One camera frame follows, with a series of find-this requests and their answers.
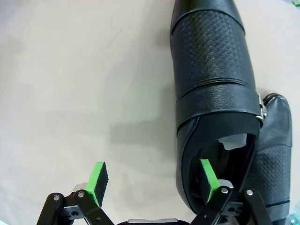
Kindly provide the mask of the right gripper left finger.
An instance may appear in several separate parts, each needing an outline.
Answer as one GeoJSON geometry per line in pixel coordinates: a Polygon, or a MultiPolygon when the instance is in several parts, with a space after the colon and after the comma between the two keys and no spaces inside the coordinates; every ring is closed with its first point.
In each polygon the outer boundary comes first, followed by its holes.
{"type": "Polygon", "coordinates": [[[107,183],[106,164],[98,162],[84,189],[68,196],[61,193],[48,195],[37,224],[72,225],[75,220],[83,219],[88,225],[111,225],[113,222],[102,210],[107,183]]]}

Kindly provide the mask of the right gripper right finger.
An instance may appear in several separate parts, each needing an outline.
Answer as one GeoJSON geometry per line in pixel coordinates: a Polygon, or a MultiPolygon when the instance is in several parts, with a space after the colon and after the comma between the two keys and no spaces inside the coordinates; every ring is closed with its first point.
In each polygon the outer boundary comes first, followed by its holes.
{"type": "Polygon", "coordinates": [[[259,191],[253,187],[236,190],[220,185],[207,159],[199,163],[199,189],[204,206],[192,225],[276,225],[259,191]]]}

